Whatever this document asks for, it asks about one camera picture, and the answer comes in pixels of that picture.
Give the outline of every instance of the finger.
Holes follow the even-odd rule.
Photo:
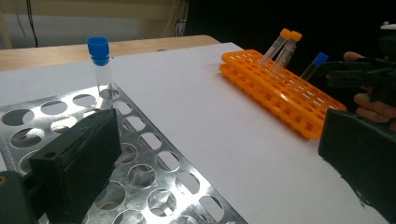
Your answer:
[[[344,54],[345,61],[355,61],[359,58],[364,58],[364,56],[360,55],[359,53],[355,53],[353,51],[348,51]]]
[[[369,93],[358,93],[354,99],[356,104],[361,107],[371,110],[382,117],[387,119],[396,118],[396,108],[380,101],[370,102]]]
[[[356,114],[378,123],[385,123],[389,121],[389,118],[375,113],[373,110],[369,110],[363,107],[359,107],[358,109],[356,109]]]

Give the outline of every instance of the orange cap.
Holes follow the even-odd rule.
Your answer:
[[[283,28],[283,30],[280,32],[280,35],[283,37],[283,38],[285,38],[285,39],[290,39],[290,33],[291,33],[291,31],[290,30],[288,30],[288,29],[286,29],[286,28]]]
[[[290,39],[300,41],[301,37],[303,37],[303,35],[298,33],[298,32],[296,32],[296,31],[291,31],[290,32]]]

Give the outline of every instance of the test tube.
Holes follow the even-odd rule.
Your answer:
[[[326,54],[319,52],[317,57],[314,59],[314,61],[309,64],[309,66],[305,69],[305,71],[300,75],[300,78],[302,80],[307,81],[309,78],[312,77],[312,75],[317,71],[317,69],[325,63],[329,59],[329,56]]]
[[[108,40],[105,37],[94,36],[87,39],[87,44],[96,75],[99,96],[111,101],[114,99],[115,92],[109,60]]]
[[[280,69],[286,68],[288,65],[291,56],[293,55],[296,49],[296,43],[300,41],[302,35],[296,31],[290,32],[290,39],[286,42],[283,49],[280,51],[279,55],[277,55],[274,66],[271,70],[273,74],[279,72]]]
[[[274,56],[279,52],[283,45],[290,39],[290,30],[284,28],[279,37],[273,43],[273,45],[265,52],[264,56],[259,61],[259,65],[266,66],[268,62],[274,58]]]

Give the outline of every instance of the white table surface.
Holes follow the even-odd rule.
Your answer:
[[[111,66],[115,82],[248,223],[388,223],[318,155],[318,140],[301,138],[221,75],[221,54],[236,50],[224,43],[127,55]],[[95,85],[91,62],[0,77],[0,105]]]

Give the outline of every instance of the wooden table edge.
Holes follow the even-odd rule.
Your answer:
[[[209,35],[110,42],[110,55],[121,56],[169,49],[185,49],[219,44]],[[16,70],[90,60],[86,44],[29,49],[0,50],[0,71]]]

